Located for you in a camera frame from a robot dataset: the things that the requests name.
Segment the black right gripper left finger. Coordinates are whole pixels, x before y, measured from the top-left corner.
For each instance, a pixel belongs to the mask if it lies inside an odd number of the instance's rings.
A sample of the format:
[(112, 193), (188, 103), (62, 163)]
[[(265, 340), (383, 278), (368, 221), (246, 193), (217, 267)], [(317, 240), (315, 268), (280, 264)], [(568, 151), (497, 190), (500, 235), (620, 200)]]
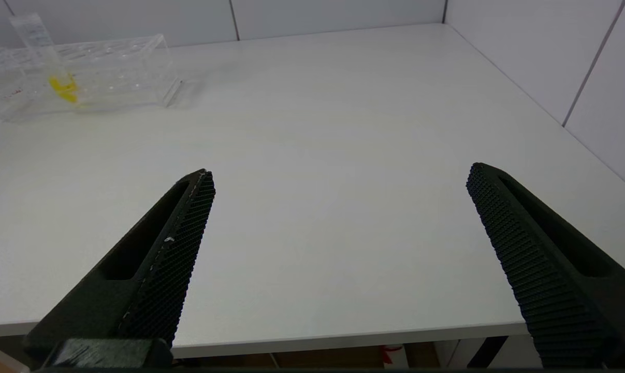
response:
[(43, 362), (71, 338), (172, 345), (214, 198), (209, 170), (178, 180), (26, 335), (26, 354)]

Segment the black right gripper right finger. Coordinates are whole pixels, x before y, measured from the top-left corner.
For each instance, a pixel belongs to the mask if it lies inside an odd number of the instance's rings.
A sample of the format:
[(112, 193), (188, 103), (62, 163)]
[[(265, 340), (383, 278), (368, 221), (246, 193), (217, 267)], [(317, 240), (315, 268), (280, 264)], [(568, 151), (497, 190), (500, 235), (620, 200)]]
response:
[(625, 368), (625, 268), (503, 170), (466, 188), (543, 366)]

